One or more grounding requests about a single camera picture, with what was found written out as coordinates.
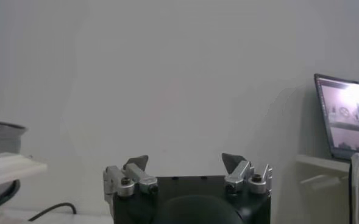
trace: laptop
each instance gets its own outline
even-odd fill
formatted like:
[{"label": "laptop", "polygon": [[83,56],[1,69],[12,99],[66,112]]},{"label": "laptop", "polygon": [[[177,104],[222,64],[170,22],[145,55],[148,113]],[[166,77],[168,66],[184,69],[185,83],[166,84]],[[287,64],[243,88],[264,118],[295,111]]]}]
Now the laptop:
[{"label": "laptop", "polygon": [[331,154],[348,159],[359,152],[359,82],[315,74]]}]

